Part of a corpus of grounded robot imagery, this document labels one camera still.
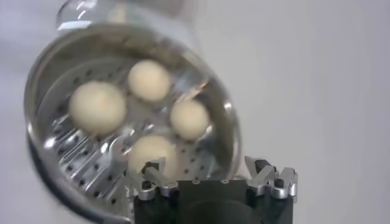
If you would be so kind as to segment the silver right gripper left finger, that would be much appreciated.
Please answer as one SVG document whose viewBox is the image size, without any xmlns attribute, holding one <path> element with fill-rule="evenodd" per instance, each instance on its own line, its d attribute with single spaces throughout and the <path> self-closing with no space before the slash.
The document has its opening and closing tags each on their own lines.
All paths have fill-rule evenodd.
<svg viewBox="0 0 390 224">
<path fill-rule="evenodd" d="M 136 198 L 146 203 L 157 198 L 176 203 L 179 197 L 179 183 L 163 173 L 165 165 L 165 157 L 145 162 L 140 171 L 127 165 L 122 181 L 124 185 L 122 199 L 125 203 L 133 203 Z"/>
</svg>

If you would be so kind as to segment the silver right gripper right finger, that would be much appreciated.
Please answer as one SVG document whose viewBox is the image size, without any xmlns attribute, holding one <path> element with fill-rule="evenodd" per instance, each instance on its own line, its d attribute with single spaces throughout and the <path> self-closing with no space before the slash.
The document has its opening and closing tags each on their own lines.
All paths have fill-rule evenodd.
<svg viewBox="0 0 390 224">
<path fill-rule="evenodd" d="M 297 198 L 298 174 L 295 169 L 285 167 L 279 172 L 267 160 L 250 156 L 245 156 L 244 162 L 251 176 L 247 185 L 256 196 L 269 193 L 275 199 Z"/>
</svg>

